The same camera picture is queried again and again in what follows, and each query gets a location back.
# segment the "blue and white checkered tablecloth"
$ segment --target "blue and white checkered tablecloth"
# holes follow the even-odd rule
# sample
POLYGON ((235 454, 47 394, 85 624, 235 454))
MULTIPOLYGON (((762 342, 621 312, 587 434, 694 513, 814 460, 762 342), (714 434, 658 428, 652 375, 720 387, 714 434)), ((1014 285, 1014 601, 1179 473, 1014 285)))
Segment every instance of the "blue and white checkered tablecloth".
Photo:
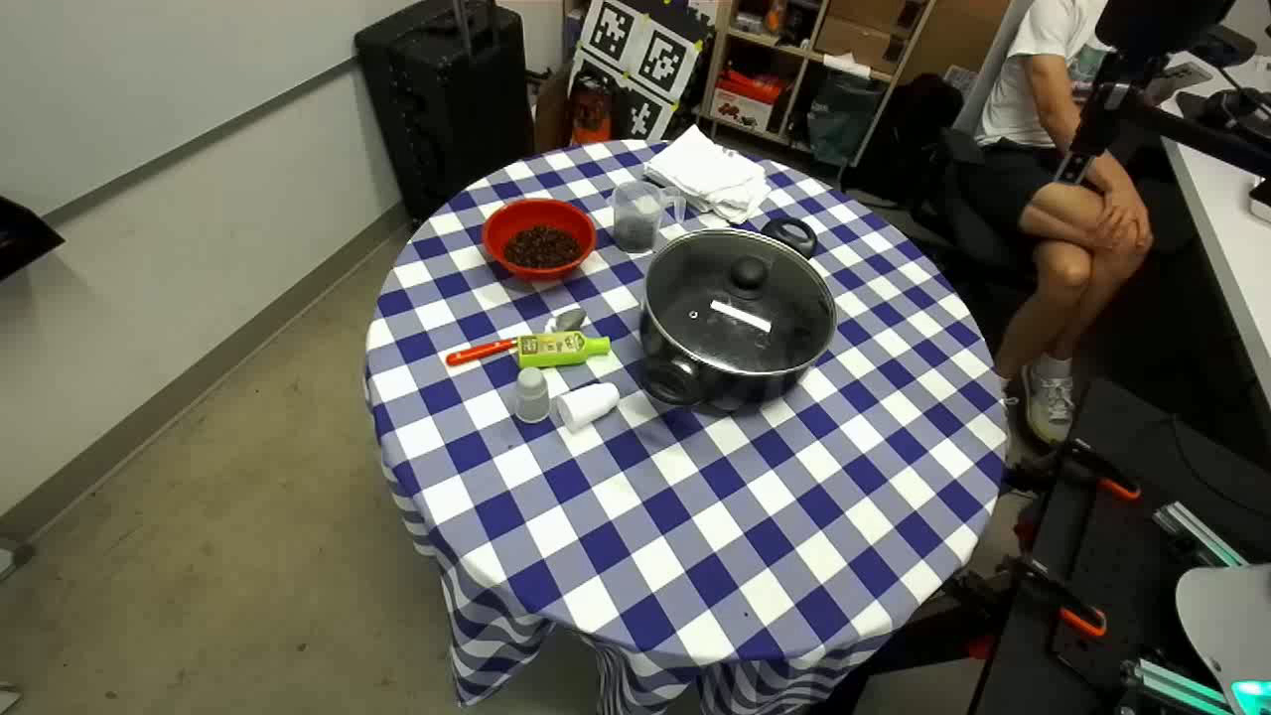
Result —
POLYGON ((552 289, 479 259, 479 223, 525 195, 609 225, 609 189, 652 150, 513 161, 446 201, 383 285, 366 395, 407 526, 446 570, 461 704, 566 624, 600 648, 609 710, 658 710, 682 687, 706 710, 795 710, 967 565, 998 500, 1004 406, 967 303, 904 235, 789 166, 762 161, 755 225, 800 213, 818 228, 842 322, 800 387, 755 418, 646 402, 630 371, 646 252, 621 252, 609 228, 552 289), (566 307, 612 337, 612 357, 548 375, 552 394, 621 383, 592 428, 513 420, 513 357, 442 364, 566 307))

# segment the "bowl of food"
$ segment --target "bowl of food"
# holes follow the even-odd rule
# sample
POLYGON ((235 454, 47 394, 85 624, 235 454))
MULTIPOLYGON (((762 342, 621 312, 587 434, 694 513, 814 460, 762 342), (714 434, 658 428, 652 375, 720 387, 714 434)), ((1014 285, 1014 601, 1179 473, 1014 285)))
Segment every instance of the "bowl of food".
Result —
POLYGON ((560 281, 595 251, 595 223, 555 197, 522 197, 483 219, 483 259, 522 281, 560 281))

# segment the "gray floor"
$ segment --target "gray floor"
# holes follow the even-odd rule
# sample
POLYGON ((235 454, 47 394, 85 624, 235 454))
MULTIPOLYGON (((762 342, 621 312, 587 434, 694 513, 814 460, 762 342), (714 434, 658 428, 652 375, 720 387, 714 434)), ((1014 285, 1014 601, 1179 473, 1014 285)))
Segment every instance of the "gray floor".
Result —
MULTIPOLYGON (((372 251, 3 579, 0 676, 23 683, 23 715, 454 710, 442 593, 363 409, 393 252, 372 251)), ((863 710, 967 710, 973 677, 976 663, 889 676, 863 710)), ((592 687, 587 651, 555 639, 478 710, 584 715, 592 687)))

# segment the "person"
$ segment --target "person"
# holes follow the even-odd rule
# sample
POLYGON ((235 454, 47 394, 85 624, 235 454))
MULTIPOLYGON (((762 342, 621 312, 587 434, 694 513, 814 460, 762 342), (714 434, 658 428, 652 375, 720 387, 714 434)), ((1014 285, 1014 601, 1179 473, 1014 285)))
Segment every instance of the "person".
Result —
POLYGON ((1074 352, 1153 246, 1131 173, 1103 150, 1085 182, 1055 182, 1079 127, 1075 85, 1108 47, 1095 25, 1108 0, 1034 0, 976 119, 985 161, 963 166, 976 213, 1034 242, 1038 289, 1009 317, 998 371, 1022 379, 1026 420, 1046 446, 1074 423, 1074 352))

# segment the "pot lid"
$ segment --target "pot lid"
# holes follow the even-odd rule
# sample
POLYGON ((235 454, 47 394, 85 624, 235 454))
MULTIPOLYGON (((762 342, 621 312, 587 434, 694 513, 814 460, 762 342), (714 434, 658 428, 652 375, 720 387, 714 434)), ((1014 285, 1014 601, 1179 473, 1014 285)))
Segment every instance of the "pot lid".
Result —
POLYGON ((805 370, 833 333, 821 273, 765 235, 706 228, 666 242, 642 289, 666 342, 732 371, 805 370))

